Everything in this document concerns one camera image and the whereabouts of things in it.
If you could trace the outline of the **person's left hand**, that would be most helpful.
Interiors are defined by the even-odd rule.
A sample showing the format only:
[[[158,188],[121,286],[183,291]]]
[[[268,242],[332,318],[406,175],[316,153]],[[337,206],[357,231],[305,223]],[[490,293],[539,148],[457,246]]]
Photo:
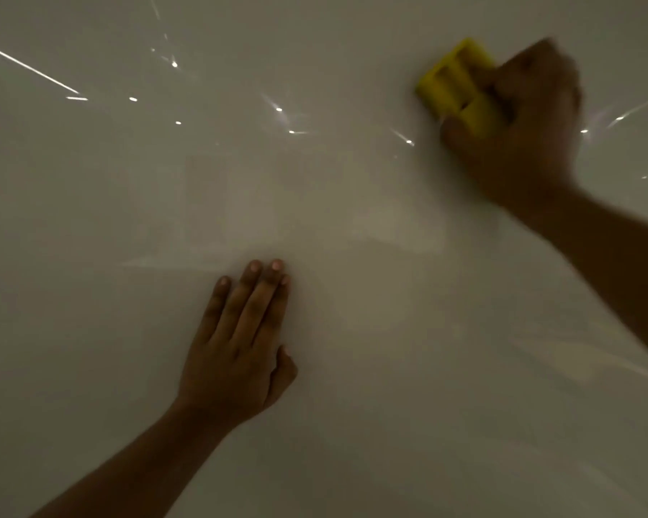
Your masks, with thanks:
[[[236,345],[233,342],[232,294],[242,275],[231,280],[231,291],[212,337],[200,340],[198,327],[172,403],[190,405],[218,418],[229,419],[234,427],[266,410],[263,403],[270,375],[276,366],[277,350],[283,345],[280,335],[285,319],[284,315],[273,340],[262,341],[260,345]],[[285,270],[285,314],[290,292],[291,278]]]

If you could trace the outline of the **person's left forearm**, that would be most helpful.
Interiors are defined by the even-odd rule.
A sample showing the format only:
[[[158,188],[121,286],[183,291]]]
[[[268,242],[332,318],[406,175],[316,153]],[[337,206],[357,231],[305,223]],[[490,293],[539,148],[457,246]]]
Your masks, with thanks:
[[[174,403],[152,426],[30,518],[164,518],[233,421]]]

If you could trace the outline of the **yellow cleaning sponge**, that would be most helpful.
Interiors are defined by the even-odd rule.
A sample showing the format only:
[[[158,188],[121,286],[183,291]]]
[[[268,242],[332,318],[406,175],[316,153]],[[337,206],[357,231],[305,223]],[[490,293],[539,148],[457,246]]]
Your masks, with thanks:
[[[494,66],[484,48],[466,38],[419,79],[415,93],[435,117],[455,116],[476,137],[492,137],[509,116],[496,96],[479,88],[471,69]]]

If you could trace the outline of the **person's right hand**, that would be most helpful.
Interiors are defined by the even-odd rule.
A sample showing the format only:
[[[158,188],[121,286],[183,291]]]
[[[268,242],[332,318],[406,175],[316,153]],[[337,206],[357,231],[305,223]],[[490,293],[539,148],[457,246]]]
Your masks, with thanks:
[[[571,166],[584,102],[579,69],[546,37],[500,67],[473,68],[471,75],[507,104],[511,120],[487,137],[492,141],[489,169],[464,171],[489,201],[523,223],[528,212],[576,187]]]

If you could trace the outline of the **person's right forearm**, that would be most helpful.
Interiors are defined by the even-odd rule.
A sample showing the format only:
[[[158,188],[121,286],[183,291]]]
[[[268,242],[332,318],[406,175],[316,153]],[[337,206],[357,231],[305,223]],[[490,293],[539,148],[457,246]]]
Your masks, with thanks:
[[[648,222],[578,188],[522,222],[549,242],[648,349]]]

